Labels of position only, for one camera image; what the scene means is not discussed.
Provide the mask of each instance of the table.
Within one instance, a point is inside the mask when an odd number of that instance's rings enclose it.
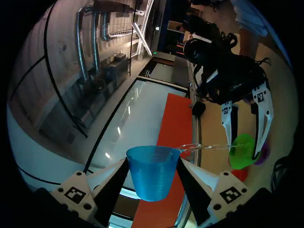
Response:
[[[105,168],[116,163],[125,157],[129,148],[156,145],[169,93],[185,97],[189,91],[167,82],[137,77],[102,130],[103,135],[92,159],[90,170],[96,170],[98,167]],[[196,126],[193,128],[192,142],[197,143],[199,142],[196,133],[199,126],[198,120],[194,117],[192,123]],[[193,162],[198,164],[200,160],[196,154]],[[118,209],[120,213],[114,211],[110,219],[110,226],[131,227],[134,214],[129,213],[128,208],[133,208],[129,211],[136,211],[138,201],[131,176],[128,174],[117,201],[117,204],[123,203],[128,206],[124,209],[122,205],[116,204],[114,210]],[[189,214],[189,203],[184,197],[175,224],[172,225],[184,226]]]

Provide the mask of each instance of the white wall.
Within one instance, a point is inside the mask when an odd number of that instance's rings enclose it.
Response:
[[[36,143],[20,128],[8,106],[7,126],[16,163],[29,174],[46,181],[62,183],[75,171],[83,170],[83,165],[60,157]],[[21,173],[25,182],[36,188],[44,187],[51,191],[58,187]]]

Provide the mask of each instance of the ceiling light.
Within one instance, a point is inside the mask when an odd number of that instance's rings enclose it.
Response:
[[[145,41],[145,38],[143,36],[143,34],[141,33],[141,31],[139,30],[138,25],[134,22],[131,24],[132,27],[134,28],[135,32],[137,33],[137,35],[139,36],[139,39],[141,40],[141,42],[143,43],[145,49],[147,50],[149,56],[152,56],[152,52],[150,51],[150,48],[147,45],[147,42]]]

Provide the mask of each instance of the red mat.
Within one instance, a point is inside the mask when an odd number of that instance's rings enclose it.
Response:
[[[157,146],[179,147],[192,143],[192,111],[190,99],[168,94],[167,103],[158,135]],[[191,153],[182,153],[185,158]],[[132,228],[173,227],[184,198],[184,188],[175,172],[169,195],[158,202],[141,200]]]

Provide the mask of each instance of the black cable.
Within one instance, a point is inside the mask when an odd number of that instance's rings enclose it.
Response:
[[[49,14],[46,18],[46,22],[45,22],[45,26],[44,26],[44,33],[43,33],[43,49],[44,49],[44,56],[45,56],[45,61],[46,61],[46,68],[48,69],[48,73],[49,73],[49,76],[50,76],[50,79],[51,79],[51,83],[54,87],[54,90],[63,106],[63,108],[65,109],[66,113],[68,114],[68,116],[70,117],[70,119],[72,120],[72,122],[75,124],[75,126],[77,127],[78,131],[84,135],[84,137],[88,138],[87,134],[80,128],[80,126],[78,125],[78,123],[76,122],[76,120],[74,119],[73,115],[71,114],[71,112],[69,111],[67,105],[65,104],[62,96],[60,95],[60,92],[57,88],[57,85],[56,85],[56,82],[55,82],[55,79],[53,77],[53,73],[52,73],[52,70],[51,70],[51,65],[50,65],[50,62],[49,62],[49,56],[48,56],[48,47],[47,47],[47,42],[46,42],[46,39],[47,39],[47,31],[48,31],[48,25],[49,25],[49,20],[50,20],[50,16],[51,16],[51,12],[54,8],[56,3],[54,3],[52,5],[52,7],[50,8],[50,11],[49,11]]]
[[[29,174],[27,171],[25,171],[24,169],[20,168],[19,165],[18,166],[18,169],[20,169],[22,172],[24,172],[26,175],[28,175],[29,177],[35,179],[35,180],[38,180],[38,181],[41,181],[41,182],[44,182],[44,183],[47,183],[47,184],[55,184],[55,185],[61,185],[61,183],[56,183],[56,182],[52,182],[52,181],[48,181],[48,180],[43,180],[43,179],[40,179],[38,177],[35,177],[31,174]]]
[[[15,93],[17,92],[17,89],[19,88],[19,86],[21,85],[21,83],[23,82],[23,80],[25,79],[25,77],[35,68],[35,66],[37,66],[43,59],[45,58],[45,55],[43,55],[40,59],[37,60],[37,62],[35,62],[28,70],[27,72],[22,76],[22,78],[20,79],[20,81],[18,82],[17,86],[15,87],[10,100],[12,101],[13,96],[15,95]]]
[[[289,156],[282,157],[278,159],[273,167],[273,173],[271,175],[271,191],[274,192],[277,188],[277,185],[284,175],[287,167],[289,165]]]

